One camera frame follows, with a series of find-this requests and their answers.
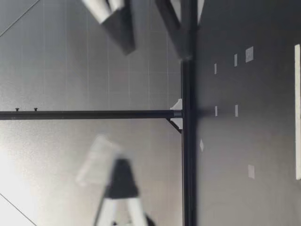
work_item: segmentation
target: horizontal metal bar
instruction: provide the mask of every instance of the horizontal metal bar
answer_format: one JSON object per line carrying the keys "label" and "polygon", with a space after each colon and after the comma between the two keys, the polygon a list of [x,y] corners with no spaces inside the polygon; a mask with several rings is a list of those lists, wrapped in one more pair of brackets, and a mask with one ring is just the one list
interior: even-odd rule
{"label": "horizontal metal bar", "polygon": [[0,112],[0,120],[166,119],[181,117],[182,111],[174,110]]}

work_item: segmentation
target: wall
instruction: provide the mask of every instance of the wall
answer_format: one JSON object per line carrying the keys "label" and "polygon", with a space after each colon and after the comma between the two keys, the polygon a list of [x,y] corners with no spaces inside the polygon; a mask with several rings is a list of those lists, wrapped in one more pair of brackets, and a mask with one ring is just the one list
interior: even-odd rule
{"label": "wall", "polygon": [[[1,1],[1,31],[35,0]],[[180,64],[153,1],[133,1],[124,57],[80,0],[41,0],[0,39],[1,110],[168,109]]]}
{"label": "wall", "polygon": [[[294,0],[205,1],[198,102],[211,115],[199,120],[198,142],[202,139],[204,149],[198,153],[198,225],[301,224],[294,159],[300,9]],[[251,46],[254,60],[246,63]],[[255,167],[255,179],[248,177],[248,165]]]}
{"label": "wall", "polygon": [[[2,0],[0,31],[33,2]],[[125,57],[80,0],[41,0],[0,38],[0,110],[172,106],[181,97],[174,48],[153,1],[134,0],[133,10],[138,49]],[[80,187],[75,179],[99,133],[132,159],[143,207],[156,224],[182,225],[181,135],[166,120],[0,124],[0,192],[38,226],[92,225],[103,187]],[[19,215],[6,219],[0,224],[28,223]]]}

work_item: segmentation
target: white strip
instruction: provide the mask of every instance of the white strip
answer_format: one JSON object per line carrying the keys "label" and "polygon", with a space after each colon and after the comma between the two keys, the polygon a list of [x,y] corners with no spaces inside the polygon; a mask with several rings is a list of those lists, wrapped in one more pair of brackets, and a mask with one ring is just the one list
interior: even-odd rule
{"label": "white strip", "polygon": [[112,12],[124,7],[124,0],[109,0]]}
{"label": "white strip", "polygon": [[237,54],[234,55],[234,66],[237,67]]}
{"label": "white strip", "polygon": [[235,105],[235,117],[238,117],[238,105]]}
{"label": "white strip", "polygon": [[301,180],[301,70],[300,45],[295,46],[295,139],[296,179]]}
{"label": "white strip", "polygon": [[97,226],[110,226],[112,225],[117,209],[117,201],[114,199],[104,199],[103,206],[97,222]]}
{"label": "white strip", "polygon": [[139,198],[128,199],[127,205],[133,226],[147,226],[147,221]]}
{"label": "white strip", "polygon": [[82,0],[98,23],[102,24],[110,15],[110,9],[105,0]]}

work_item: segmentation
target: vertical line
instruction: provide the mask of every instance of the vertical line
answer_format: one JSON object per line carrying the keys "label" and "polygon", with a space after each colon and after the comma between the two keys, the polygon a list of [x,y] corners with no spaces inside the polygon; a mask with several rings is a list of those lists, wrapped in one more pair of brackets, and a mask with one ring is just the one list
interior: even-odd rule
{"label": "vertical line", "polygon": [[46,107],[46,37],[45,37],[45,0],[43,0],[43,58],[44,58],[44,79],[43,79],[43,86],[44,86],[44,108]]}
{"label": "vertical line", "polygon": [[65,0],[65,103],[66,110],[68,110],[68,59],[67,59],[67,0]]}
{"label": "vertical line", "polygon": [[87,106],[90,108],[90,90],[89,90],[89,80],[90,80],[90,68],[89,68],[89,22],[88,22],[88,11],[86,9],[86,39],[87,39]]}
{"label": "vertical line", "polygon": [[23,74],[23,18],[21,20],[21,89],[22,89],[22,110],[24,110],[24,96],[25,96],[25,90],[24,90],[24,74]]}
{"label": "vertical line", "polygon": [[166,64],[167,64],[167,108],[169,109],[169,64],[168,64],[168,34],[166,33]]}
{"label": "vertical line", "polygon": [[128,107],[131,109],[131,65],[130,65],[130,57],[131,55],[127,56],[127,71],[128,71]]}
{"label": "vertical line", "polygon": [[295,45],[295,142],[296,179],[301,180],[301,70],[300,45]]}
{"label": "vertical line", "polygon": [[148,88],[149,88],[149,90],[148,90],[148,99],[149,99],[149,103],[148,103],[148,105],[149,105],[149,109],[151,109],[151,75],[150,75],[150,42],[149,42],[149,38],[150,38],[150,20],[151,20],[151,13],[150,13],[150,11],[151,11],[151,2],[150,2],[150,0],[148,1],[148,10],[147,10],[147,12],[148,12],[148,14],[147,14],[147,25],[146,25],[146,27],[147,27],[147,29],[146,29],[146,36],[147,36],[147,38],[146,38],[146,45],[147,45],[147,77],[148,77]]}
{"label": "vertical line", "polygon": [[110,103],[110,61],[109,61],[109,36],[107,35],[107,60],[108,60],[108,108],[111,109]]}

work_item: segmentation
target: metal frame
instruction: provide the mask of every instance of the metal frame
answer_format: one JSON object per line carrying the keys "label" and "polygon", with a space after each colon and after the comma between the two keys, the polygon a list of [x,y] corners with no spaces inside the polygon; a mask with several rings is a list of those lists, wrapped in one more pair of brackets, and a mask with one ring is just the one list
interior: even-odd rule
{"label": "metal frame", "polygon": [[156,0],[168,33],[182,59],[182,111],[35,111],[0,112],[0,120],[171,119],[183,118],[183,225],[197,225],[196,40],[198,0],[181,0],[179,22],[169,0]]}

